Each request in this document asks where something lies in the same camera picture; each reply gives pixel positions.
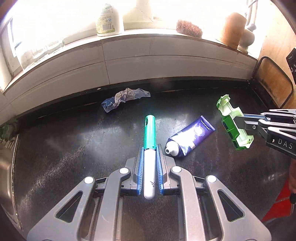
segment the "toothpaste tube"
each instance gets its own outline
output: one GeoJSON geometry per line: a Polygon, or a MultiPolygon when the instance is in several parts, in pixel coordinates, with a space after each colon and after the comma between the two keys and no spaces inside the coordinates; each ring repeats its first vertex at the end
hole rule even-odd
{"type": "Polygon", "coordinates": [[[177,157],[186,156],[214,131],[215,128],[203,116],[200,116],[168,139],[165,152],[177,157]]]}

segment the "blue gripper pad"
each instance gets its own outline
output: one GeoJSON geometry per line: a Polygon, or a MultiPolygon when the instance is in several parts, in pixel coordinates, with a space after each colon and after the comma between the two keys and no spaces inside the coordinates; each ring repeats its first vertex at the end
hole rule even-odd
{"type": "Polygon", "coordinates": [[[158,145],[156,146],[156,167],[157,167],[157,176],[158,176],[158,187],[160,194],[163,194],[163,169],[161,166],[160,152],[158,145]]]}
{"type": "Polygon", "coordinates": [[[138,179],[137,179],[138,196],[141,195],[141,190],[142,190],[143,168],[144,168],[144,147],[142,147],[140,161],[139,161],[139,170],[138,170],[138,179]]]}

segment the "bottle label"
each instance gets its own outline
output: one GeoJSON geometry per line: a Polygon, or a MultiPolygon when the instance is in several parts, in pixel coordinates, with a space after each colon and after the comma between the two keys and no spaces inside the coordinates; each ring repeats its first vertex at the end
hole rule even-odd
{"type": "Polygon", "coordinates": [[[110,4],[105,4],[100,17],[96,22],[97,34],[108,34],[115,32],[115,27],[112,23],[113,7],[110,4]]]}

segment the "white vase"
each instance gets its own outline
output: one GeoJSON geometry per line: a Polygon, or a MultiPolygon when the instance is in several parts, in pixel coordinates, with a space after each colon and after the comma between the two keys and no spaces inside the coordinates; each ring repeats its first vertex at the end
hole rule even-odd
{"type": "Polygon", "coordinates": [[[245,29],[241,36],[241,39],[239,41],[239,45],[237,46],[237,49],[248,53],[247,48],[254,42],[255,35],[253,34],[253,31],[256,29],[256,25],[251,23],[249,24],[245,29]]]}

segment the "green plastic piece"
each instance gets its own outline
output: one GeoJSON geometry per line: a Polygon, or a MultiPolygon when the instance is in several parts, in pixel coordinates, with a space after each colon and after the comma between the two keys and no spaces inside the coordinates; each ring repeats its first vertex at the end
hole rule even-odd
{"type": "Polygon", "coordinates": [[[217,102],[217,108],[222,114],[222,124],[236,150],[247,149],[252,144],[254,136],[249,136],[244,129],[238,129],[233,119],[236,116],[244,116],[244,114],[239,107],[233,108],[229,100],[229,95],[224,95],[217,102]]]}
{"type": "Polygon", "coordinates": [[[156,126],[153,115],[148,115],[145,118],[144,150],[146,149],[156,150],[156,126]]]}

